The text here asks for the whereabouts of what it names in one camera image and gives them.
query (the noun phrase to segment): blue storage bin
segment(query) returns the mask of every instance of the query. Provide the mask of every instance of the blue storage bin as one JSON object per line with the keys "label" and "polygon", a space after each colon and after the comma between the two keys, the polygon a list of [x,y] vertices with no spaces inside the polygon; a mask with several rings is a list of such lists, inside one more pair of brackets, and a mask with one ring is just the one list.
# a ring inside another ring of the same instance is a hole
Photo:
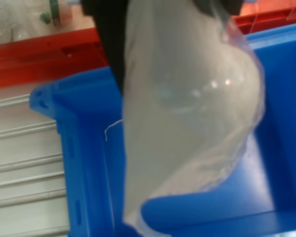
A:
{"label": "blue storage bin", "polygon": [[[149,201],[143,216],[174,237],[257,237],[296,230],[296,25],[248,36],[265,67],[266,112],[232,175],[208,193]],[[109,68],[34,90],[31,108],[57,121],[71,237],[131,237],[122,223],[121,96]]]}

